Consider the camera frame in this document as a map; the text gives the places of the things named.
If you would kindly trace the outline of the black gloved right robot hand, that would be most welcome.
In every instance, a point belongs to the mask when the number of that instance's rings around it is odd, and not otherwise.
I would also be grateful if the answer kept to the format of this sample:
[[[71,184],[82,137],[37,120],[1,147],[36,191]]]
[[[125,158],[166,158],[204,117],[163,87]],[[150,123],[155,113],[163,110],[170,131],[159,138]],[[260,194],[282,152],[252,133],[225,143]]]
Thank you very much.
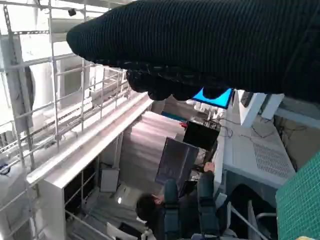
[[[320,101],[317,0],[137,0],[70,29],[85,60],[155,101],[227,89]]]

